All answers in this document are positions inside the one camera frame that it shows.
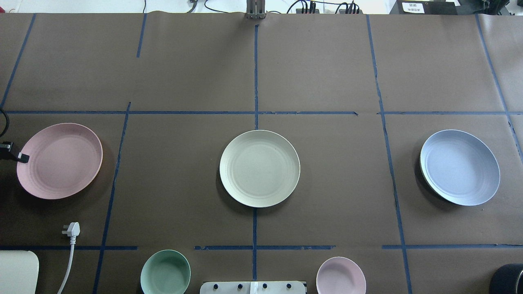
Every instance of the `power strip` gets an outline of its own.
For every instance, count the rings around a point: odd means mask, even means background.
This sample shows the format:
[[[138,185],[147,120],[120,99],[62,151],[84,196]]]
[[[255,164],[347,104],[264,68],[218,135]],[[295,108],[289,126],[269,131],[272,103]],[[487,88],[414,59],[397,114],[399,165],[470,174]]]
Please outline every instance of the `power strip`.
[[[205,282],[200,294],[307,294],[300,281]]]

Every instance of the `green bowl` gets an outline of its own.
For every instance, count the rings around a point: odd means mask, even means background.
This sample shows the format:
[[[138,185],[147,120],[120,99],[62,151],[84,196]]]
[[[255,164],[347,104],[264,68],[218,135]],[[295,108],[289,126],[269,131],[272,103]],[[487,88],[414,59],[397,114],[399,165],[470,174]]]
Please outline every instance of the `green bowl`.
[[[191,280],[185,256],[175,250],[162,250],[145,262],[140,284],[145,294],[183,294]]]

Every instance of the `white power cord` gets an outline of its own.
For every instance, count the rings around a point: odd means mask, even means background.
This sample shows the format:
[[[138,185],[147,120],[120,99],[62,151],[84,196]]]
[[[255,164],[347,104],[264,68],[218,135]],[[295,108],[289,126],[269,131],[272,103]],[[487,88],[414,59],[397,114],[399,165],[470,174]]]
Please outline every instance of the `white power cord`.
[[[64,229],[67,229],[67,231],[62,231],[62,234],[66,234],[67,236],[71,237],[71,253],[69,254],[69,264],[67,265],[64,281],[62,282],[60,290],[58,290],[58,294],[62,294],[65,283],[67,282],[67,278],[69,278],[69,272],[71,271],[71,266],[73,265],[74,244],[76,244],[76,237],[80,235],[80,224],[78,222],[72,222],[70,224],[64,225]]]

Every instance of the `white label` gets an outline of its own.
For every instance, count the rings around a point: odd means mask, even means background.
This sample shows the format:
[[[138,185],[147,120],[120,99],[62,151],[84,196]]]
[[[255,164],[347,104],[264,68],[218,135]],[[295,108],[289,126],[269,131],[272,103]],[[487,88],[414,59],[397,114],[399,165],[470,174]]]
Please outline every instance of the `white label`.
[[[423,10],[423,4],[421,3],[401,3],[403,5],[403,11],[408,13],[425,13]]]

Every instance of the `black clamp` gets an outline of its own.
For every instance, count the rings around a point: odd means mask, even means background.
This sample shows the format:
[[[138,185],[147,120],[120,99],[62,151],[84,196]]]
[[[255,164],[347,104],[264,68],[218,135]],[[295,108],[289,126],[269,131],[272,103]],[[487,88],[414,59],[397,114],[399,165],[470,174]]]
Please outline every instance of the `black clamp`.
[[[27,163],[29,155],[21,153],[20,149],[13,142],[5,141],[0,144],[0,159]]]

